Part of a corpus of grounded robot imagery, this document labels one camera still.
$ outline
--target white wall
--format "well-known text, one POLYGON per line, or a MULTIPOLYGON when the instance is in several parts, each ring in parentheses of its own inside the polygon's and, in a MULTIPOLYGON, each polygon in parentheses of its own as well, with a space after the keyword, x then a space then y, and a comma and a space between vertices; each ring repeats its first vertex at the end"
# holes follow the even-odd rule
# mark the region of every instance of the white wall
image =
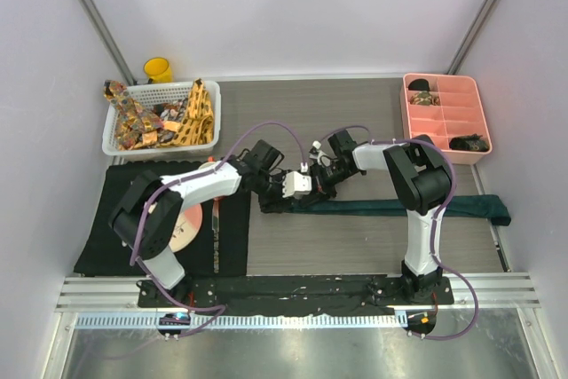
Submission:
POLYGON ((77 0, 0 0, 0 16, 0 376, 31 379, 97 206, 118 73, 77 0))
POLYGON ((566 369, 568 347, 568 2, 501 0, 460 74, 477 79, 493 154, 479 164, 513 216, 502 228, 518 271, 529 271, 566 369))
POLYGON ((95 0, 135 75, 446 71, 483 0, 95 0))

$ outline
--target pink divided tray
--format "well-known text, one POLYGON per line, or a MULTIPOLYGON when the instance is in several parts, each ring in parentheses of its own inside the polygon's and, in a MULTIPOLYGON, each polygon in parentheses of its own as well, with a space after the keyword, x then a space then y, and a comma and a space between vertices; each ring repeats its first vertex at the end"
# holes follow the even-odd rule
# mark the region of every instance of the pink divided tray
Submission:
POLYGON ((491 153, 493 144, 479 98, 475 80, 466 75, 421 75, 404 76, 400 92, 402 122, 405 138, 426 134, 434 144, 448 155, 452 163, 475 164, 484 155, 491 153), (440 106, 414 106, 409 103, 417 91, 409 91, 408 84, 416 79, 430 83, 430 93, 439 95, 440 106), (449 142, 454 137, 477 133, 489 143, 489 151, 450 150, 449 142))

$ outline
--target gray floor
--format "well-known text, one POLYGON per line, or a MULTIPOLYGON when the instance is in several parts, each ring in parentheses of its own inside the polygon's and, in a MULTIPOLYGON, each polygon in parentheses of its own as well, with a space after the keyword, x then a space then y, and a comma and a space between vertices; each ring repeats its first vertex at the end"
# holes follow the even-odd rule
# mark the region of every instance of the gray floor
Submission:
MULTIPOLYGON (((237 137, 266 120, 291 125, 304 146, 348 124, 365 124, 377 140, 401 138, 400 86, 401 79, 221 83, 221 139, 214 155, 225 155, 237 137)), ((361 130, 352 135, 367 139, 361 130)), ((297 169, 297 145, 284 130, 265 127, 241 148, 260 138, 287 156, 283 166, 297 169)), ((470 167, 457 172, 458 194, 477 194, 470 167)), ((338 192, 337 200, 395 198, 382 172, 353 177, 338 192)), ((249 239, 250 274, 398 272, 406 252, 406 219, 264 215, 253 199, 249 239)), ((462 272, 502 271, 484 219, 445 219, 440 251, 446 264, 462 272)))
MULTIPOLYGON (((435 334, 462 330, 470 316, 461 310, 440 312, 435 334)), ((399 328, 210 330, 179 342, 153 341, 136 351, 156 335, 151 329, 76 330, 63 377, 538 377, 516 310, 481 310, 477 325, 466 336, 445 343, 409 338, 399 328)))

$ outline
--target black cloth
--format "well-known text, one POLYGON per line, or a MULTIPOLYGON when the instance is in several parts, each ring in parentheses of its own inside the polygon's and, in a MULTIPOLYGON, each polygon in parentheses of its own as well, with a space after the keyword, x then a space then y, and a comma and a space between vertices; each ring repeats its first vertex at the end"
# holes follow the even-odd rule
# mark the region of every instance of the black cloth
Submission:
MULTIPOLYGON (((406 209, 398 200, 322 201, 290 213, 312 215, 352 215, 361 217, 405 217, 406 209)), ((498 195, 458 195, 446 208, 446 217, 485 217, 493 225, 508 226, 511 216, 498 195)))
MULTIPOLYGON (((122 246, 122 240, 108 225, 113 209, 128 190, 130 182, 144 170, 151 170, 158 175, 177 175, 196 170, 200 165, 200 162, 130 162, 108 168, 91 235, 74 271, 88 276, 144 275, 137 265, 129 266, 130 248, 122 246)), ((201 204, 201 229, 186 248, 176 253, 176 258, 190 275, 246 275, 250 193, 225 197, 219 204, 219 274, 213 272, 212 206, 213 201, 201 204)))

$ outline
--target dark green cloth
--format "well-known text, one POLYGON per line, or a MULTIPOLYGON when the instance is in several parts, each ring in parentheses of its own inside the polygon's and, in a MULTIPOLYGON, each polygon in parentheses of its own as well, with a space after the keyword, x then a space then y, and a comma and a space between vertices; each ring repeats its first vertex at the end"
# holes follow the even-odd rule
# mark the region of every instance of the dark green cloth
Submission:
MULTIPOLYGON (((308 208, 293 207, 289 213, 312 215, 351 215, 359 217, 405 217, 398 200, 322 201, 308 208)), ((498 195, 458 195, 444 214, 446 217, 485 217, 493 225, 508 226, 511 216, 498 195)))

